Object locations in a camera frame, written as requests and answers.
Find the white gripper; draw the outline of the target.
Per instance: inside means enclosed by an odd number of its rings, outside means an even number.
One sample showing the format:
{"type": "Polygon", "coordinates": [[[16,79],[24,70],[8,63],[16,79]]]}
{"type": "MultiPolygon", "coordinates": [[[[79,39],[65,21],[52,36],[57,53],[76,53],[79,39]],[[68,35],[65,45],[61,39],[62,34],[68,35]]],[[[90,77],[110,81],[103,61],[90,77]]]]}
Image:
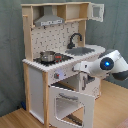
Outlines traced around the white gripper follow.
{"type": "Polygon", "coordinates": [[[80,63],[77,63],[73,67],[74,71],[79,71],[79,72],[85,72],[85,73],[90,73],[89,71],[89,62],[87,61],[81,61],[80,63]]]}

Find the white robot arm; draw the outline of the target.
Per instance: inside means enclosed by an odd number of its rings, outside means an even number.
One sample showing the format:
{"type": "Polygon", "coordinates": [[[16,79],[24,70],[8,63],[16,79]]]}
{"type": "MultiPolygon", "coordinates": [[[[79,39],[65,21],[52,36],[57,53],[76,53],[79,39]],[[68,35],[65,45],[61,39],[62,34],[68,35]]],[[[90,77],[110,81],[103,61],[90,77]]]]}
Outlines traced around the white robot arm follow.
{"type": "Polygon", "coordinates": [[[100,79],[104,79],[109,74],[120,81],[128,78],[128,63],[118,50],[107,50],[93,62],[81,61],[73,67],[73,70],[82,71],[100,79]]]}

